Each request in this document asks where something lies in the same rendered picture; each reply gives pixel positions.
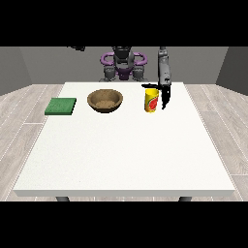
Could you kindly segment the yellow cup with melon print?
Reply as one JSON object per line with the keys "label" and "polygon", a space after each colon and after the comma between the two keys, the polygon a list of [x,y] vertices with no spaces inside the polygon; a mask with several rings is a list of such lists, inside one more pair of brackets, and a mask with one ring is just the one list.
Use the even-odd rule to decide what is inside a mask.
{"label": "yellow cup with melon print", "polygon": [[146,112],[154,112],[157,107],[159,90],[156,88],[147,88],[145,90],[144,109]]}

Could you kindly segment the brown wooden bowl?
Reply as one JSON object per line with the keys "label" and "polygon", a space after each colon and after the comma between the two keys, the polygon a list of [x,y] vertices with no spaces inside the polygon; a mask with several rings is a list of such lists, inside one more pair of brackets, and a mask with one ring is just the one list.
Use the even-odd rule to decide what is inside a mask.
{"label": "brown wooden bowl", "polygon": [[114,89],[98,89],[87,97],[88,105],[100,113],[113,112],[120,107],[122,102],[122,94]]}

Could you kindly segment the green square pad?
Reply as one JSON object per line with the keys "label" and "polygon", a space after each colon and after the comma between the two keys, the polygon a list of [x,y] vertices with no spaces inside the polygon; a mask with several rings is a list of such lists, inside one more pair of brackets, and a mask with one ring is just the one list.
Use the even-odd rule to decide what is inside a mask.
{"label": "green square pad", "polygon": [[52,98],[45,110],[45,115],[71,115],[76,98]]}

